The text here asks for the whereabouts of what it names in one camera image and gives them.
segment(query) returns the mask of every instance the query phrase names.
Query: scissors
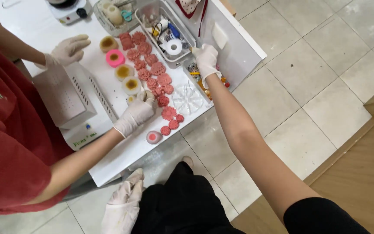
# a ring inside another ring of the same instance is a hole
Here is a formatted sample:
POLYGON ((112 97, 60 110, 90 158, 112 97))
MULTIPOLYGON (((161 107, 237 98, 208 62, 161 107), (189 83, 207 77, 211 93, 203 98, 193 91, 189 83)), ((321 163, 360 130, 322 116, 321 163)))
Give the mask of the scissors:
POLYGON ((121 15, 126 22, 129 22, 129 21, 132 20, 132 12, 131 11, 123 10, 123 11, 121 11, 121 15))

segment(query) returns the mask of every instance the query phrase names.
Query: red shirt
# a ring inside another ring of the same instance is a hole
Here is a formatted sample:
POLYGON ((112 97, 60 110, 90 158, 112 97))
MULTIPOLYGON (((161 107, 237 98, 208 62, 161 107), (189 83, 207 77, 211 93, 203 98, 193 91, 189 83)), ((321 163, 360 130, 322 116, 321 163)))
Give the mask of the red shirt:
POLYGON ((61 201, 68 188, 45 202, 22 205, 48 185, 49 166, 71 153, 33 84, 0 53, 0 215, 61 201))

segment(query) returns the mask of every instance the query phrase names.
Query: white tile floor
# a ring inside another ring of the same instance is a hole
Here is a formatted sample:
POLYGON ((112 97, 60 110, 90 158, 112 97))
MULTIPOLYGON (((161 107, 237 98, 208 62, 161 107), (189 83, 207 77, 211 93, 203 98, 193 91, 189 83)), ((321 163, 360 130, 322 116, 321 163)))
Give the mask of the white tile floor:
MULTIPOLYGON (((369 118, 374 94, 374 0, 230 0, 268 54, 234 95, 273 151, 301 179, 369 118)), ((261 192, 230 151, 214 109, 142 158, 145 184, 163 182, 182 156, 195 162, 230 220, 261 192)), ((99 233, 115 187, 49 210, 0 216, 0 233, 99 233)))

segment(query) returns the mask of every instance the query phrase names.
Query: black sleeve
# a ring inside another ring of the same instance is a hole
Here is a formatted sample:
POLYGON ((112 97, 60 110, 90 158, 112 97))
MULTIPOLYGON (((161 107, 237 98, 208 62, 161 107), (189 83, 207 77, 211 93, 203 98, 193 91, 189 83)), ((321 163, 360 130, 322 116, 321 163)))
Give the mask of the black sleeve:
POLYGON ((284 224, 292 233, 369 233, 329 199, 310 197, 292 204, 284 214, 284 224))

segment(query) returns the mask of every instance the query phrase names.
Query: hand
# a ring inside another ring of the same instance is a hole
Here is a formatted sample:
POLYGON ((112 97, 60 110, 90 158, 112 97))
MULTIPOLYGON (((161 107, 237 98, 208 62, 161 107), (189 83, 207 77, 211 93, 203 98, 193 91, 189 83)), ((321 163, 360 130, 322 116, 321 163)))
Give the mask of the hand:
POLYGON ((144 185, 142 168, 136 169, 109 199, 103 216, 102 234, 130 234, 138 218, 144 185))
POLYGON ((155 114, 157 104, 154 95, 150 91, 140 91, 122 116, 114 124, 124 138, 131 135, 135 129, 149 120, 155 114))
POLYGON ((83 58, 82 49, 91 43, 88 38, 88 35, 81 34, 61 41, 51 54, 44 54, 46 65, 43 68, 50 69, 58 65, 68 66, 73 62, 80 61, 83 58))
POLYGON ((202 77, 203 86, 208 89, 209 86, 206 83, 206 78, 210 74, 216 73, 219 79, 221 78, 221 73, 216 70, 218 52, 213 46, 204 44, 201 49, 193 48, 192 53, 196 57, 197 67, 202 77))

